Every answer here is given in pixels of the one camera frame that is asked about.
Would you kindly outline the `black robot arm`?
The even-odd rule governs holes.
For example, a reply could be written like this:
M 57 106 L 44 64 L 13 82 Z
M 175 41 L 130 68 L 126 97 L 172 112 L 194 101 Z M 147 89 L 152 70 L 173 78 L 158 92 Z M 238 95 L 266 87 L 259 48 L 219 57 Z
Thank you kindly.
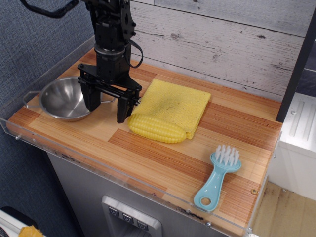
M 94 29 L 96 65 L 78 65 L 78 77 L 85 106 L 94 111 L 101 104 L 101 94 L 118 99 L 117 122 L 123 123 L 140 100 L 142 86 L 129 71 L 131 47 L 139 46 L 131 40 L 135 22 L 127 0 L 87 0 Z

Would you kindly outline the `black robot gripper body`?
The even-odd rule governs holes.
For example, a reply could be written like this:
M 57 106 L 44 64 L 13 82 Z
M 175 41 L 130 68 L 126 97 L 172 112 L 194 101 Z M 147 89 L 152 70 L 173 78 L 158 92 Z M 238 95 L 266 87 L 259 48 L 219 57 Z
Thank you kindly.
M 78 65 L 79 83 L 81 81 L 97 82 L 99 85 L 96 88 L 100 92 L 118 99 L 127 94 L 134 94 L 135 105 L 138 105 L 142 86 L 130 77 L 129 70 L 139 67 L 142 61 L 136 66 L 131 65 L 131 47 L 122 46 L 118 49 L 107 50 L 96 46 L 94 50 L 96 52 L 96 65 Z

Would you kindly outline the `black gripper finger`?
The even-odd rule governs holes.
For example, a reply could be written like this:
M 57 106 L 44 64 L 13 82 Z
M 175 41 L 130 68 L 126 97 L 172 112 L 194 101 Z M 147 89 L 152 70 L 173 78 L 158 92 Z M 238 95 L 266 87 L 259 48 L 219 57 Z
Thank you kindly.
M 135 95 L 127 94 L 121 96 L 118 99 L 118 111 L 117 111 L 117 122 L 124 123 L 125 119 L 129 117 L 135 105 Z
M 80 82 L 81 92 L 86 108 L 92 112 L 97 109 L 101 104 L 101 92 L 96 88 L 99 83 Z

